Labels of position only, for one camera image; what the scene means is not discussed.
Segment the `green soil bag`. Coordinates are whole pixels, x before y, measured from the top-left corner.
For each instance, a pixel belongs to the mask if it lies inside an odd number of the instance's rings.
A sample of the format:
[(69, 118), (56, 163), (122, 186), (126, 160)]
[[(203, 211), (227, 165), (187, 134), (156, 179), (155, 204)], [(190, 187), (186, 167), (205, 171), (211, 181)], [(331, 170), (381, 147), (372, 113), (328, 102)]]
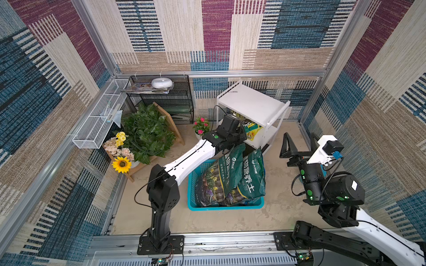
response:
[(220, 206), (219, 203), (231, 190), (232, 175), (239, 168), (245, 150), (245, 144), (234, 147), (202, 173), (195, 185), (195, 202), (198, 206)]
[(266, 171), (261, 149), (241, 158), (239, 168), (232, 175), (231, 190), (220, 206), (258, 205), (266, 195)]

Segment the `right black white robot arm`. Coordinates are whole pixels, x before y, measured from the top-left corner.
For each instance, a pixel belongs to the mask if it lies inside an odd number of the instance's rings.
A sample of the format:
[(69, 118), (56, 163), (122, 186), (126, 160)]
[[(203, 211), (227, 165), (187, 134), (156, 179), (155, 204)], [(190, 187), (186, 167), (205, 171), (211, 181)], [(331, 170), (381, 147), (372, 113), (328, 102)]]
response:
[(289, 133), (285, 133), (280, 158), (289, 167), (298, 167), (295, 179), (301, 180), (304, 202), (318, 206), (318, 214), (330, 226), (352, 233), (357, 239), (336, 235), (310, 223), (297, 221), (288, 240), (276, 233), (278, 250), (330, 250), (366, 266), (423, 266), (426, 244), (409, 241), (372, 218), (361, 205), (365, 190), (354, 175), (338, 171), (344, 146), (333, 135), (311, 136), (310, 151), (298, 151)]

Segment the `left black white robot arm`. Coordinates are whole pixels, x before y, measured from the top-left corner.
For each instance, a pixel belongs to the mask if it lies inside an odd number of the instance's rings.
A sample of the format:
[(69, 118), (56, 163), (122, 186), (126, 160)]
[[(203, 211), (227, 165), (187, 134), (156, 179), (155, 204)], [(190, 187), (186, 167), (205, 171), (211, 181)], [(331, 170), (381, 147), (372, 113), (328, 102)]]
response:
[(206, 160), (231, 150), (245, 140), (246, 134), (239, 122), (223, 121), (180, 158), (166, 166), (153, 166), (146, 189), (152, 209), (151, 226), (146, 236), (156, 253), (164, 253), (169, 246), (170, 215), (180, 199), (179, 185), (182, 181)]

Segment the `white three-tier shelf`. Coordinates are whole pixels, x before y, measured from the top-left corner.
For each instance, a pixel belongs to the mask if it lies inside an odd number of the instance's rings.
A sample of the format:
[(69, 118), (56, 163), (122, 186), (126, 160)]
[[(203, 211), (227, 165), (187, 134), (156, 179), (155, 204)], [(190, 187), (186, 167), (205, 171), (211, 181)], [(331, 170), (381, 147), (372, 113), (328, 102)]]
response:
[(290, 112), (291, 102), (281, 102), (243, 84), (239, 80), (216, 97), (216, 104), (224, 106), (262, 128), (253, 140), (245, 143), (263, 154), (271, 148), (283, 119)]

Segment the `magazine on black shelf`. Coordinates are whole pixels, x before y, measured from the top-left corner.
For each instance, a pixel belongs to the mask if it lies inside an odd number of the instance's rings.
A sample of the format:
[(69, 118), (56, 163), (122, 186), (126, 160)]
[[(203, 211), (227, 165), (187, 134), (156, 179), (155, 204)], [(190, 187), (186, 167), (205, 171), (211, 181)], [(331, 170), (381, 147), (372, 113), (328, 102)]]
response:
[(128, 94), (169, 94), (173, 88), (174, 83), (171, 83), (170, 87), (167, 88), (155, 88), (151, 83), (134, 83), (128, 84), (120, 92)]

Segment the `teal round canister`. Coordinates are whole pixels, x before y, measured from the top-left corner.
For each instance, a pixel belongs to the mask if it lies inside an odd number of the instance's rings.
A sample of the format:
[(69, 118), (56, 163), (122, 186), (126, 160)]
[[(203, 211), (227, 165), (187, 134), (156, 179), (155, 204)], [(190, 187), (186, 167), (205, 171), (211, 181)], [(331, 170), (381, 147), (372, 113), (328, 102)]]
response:
[(321, 170), (322, 170), (322, 174), (323, 174), (324, 179), (326, 179), (327, 178), (327, 169), (326, 169), (326, 167), (324, 165), (321, 165)]

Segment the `pink flowers white pot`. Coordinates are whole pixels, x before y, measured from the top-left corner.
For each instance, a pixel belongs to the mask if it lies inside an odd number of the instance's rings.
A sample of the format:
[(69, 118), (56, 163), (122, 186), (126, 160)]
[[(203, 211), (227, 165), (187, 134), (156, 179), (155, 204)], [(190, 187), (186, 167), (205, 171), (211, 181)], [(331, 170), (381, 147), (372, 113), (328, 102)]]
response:
[(202, 137), (211, 130), (210, 122), (207, 118), (198, 117), (194, 121), (193, 129), (194, 133), (196, 134), (196, 137), (201, 140)]

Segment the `green leafy plant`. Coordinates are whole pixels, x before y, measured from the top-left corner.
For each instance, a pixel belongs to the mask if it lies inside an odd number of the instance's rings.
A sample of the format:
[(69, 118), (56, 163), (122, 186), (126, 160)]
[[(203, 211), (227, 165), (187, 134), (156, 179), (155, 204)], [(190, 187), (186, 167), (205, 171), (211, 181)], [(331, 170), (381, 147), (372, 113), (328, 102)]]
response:
[(165, 157), (175, 141), (175, 134), (168, 128), (166, 116), (159, 113), (154, 104), (139, 104), (138, 111), (122, 119), (126, 133), (124, 147), (142, 164), (150, 164), (150, 158)]

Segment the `white round device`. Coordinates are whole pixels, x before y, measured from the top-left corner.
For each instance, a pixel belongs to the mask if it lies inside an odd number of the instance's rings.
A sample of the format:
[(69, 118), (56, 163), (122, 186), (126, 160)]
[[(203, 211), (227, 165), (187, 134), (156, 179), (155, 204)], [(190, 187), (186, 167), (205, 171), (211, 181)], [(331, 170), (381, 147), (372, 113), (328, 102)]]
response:
[(173, 86), (173, 81), (169, 78), (155, 78), (151, 82), (152, 87), (155, 89), (167, 89)]

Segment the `wooden plant stand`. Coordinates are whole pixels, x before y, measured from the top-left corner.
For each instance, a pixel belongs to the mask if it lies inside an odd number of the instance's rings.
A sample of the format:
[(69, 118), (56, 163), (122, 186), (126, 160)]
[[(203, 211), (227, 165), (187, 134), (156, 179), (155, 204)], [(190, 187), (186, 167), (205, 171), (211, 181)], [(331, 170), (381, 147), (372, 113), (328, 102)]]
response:
[[(168, 126), (168, 128), (175, 134), (175, 136), (176, 136), (176, 138), (175, 138), (175, 141), (174, 141), (174, 144), (176, 143), (176, 142), (179, 142), (179, 143), (181, 143), (181, 144), (185, 144), (185, 142), (184, 142), (184, 140), (183, 140), (183, 138), (181, 137), (181, 134), (180, 134), (180, 132), (179, 132), (179, 130), (178, 130), (178, 128), (177, 128), (177, 126), (175, 125), (175, 123), (173, 122), (173, 120), (172, 120), (172, 116), (169, 114), (169, 113), (167, 113), (160, 105), (158, 105), (157, 103), (154, 103), (154, 105), (156, 106), (156, 108), (157, 108), (157, 110), (159, 111), (159, 113), (161, 113), (162, 115), (164, 115), (164, 116), (166, 116), (166, 121), (169, 123), (169, 126)], [(122, 120), (121, 120), (121, 128), (118, 130), (118, 131), (115, 131), (114, 132), (114, 136), (116, 135), (116, 133), (118, 133), (118, 132), (120, 132), (120, 131), (123, 131), (123, 127), (122, 127)], [(151, 157), (150, 158), (150, 162), (152, 162), (154, 159), (156, 159), (156, 158), (158, 158), (158, 157), (156, 157), (156, 156), (153, 156), (153, 157)], [(128, 180), (130, 180), (131, 182), (133, 182), (134, 181), (134, 179), (133, 179), (133, 177), (132, 177), (132, 174), (134, 174), (134, 173), (136, 173), (139, 169), (141, 169), (141, 168), (143, 168), (144, 166), (148, 166), (148, 165), (145, 165), (145, 164), (142, 164), (142, 163), (140, 163), (139, 164), (139, 166), (137, 166), (136, 168), (132, 168), (128, 173), (126, 173), (126, 174), (124, 174), (126, 177), (127, 177), (127, 179)]]

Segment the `sunflower bouquet in pot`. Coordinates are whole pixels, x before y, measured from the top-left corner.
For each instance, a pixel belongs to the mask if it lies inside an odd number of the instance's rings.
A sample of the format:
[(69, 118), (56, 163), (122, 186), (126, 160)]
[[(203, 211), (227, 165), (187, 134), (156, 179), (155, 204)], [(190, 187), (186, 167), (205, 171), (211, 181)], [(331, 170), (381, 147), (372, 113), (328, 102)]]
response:
[(140, 164), (140, 162), (135, 160), (134, 153), (124, 146), (127, 140), (128, 135), (120, 131), (103, 144), (105, 151), (112, 156), (112, 167), (121, 174), (128, 173), (132, 168), (136, 168)]

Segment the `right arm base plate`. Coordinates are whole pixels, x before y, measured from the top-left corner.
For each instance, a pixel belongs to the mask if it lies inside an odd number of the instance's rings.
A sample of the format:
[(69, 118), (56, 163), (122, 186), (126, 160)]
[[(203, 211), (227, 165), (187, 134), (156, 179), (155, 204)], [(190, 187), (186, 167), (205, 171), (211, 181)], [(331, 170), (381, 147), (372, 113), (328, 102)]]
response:
[(277, 250), (308, 250), (322, 249), (323, 247), (310, 240), (305, 235), (294, 235), (292, 232), (275, 232), (273, 233)]

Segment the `aluminium front rail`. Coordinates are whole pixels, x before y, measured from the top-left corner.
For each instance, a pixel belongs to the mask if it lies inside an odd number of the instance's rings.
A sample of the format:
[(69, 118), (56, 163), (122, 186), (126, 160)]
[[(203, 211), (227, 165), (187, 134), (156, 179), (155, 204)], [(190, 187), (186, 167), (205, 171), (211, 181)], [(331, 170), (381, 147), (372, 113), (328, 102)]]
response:
[(85, 266), (294, 266), (295, 251), (277, 249), (272, 231), (185, 233), (173, 252), (139, 255), (139, 235), (94, 237)]

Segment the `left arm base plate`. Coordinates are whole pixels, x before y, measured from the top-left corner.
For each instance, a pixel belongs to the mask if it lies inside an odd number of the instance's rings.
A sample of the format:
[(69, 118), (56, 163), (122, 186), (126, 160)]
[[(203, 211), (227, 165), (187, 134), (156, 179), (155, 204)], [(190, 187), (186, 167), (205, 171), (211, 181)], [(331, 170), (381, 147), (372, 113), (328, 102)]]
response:
[(154, 244), (154, 241), (148, 236), (141, 236), (137, 249), (139, 256), (151, 256), (158, 254), (182, 254), (185, 244), (184, 235), (171, 235), (161, 240), (159, 244)]

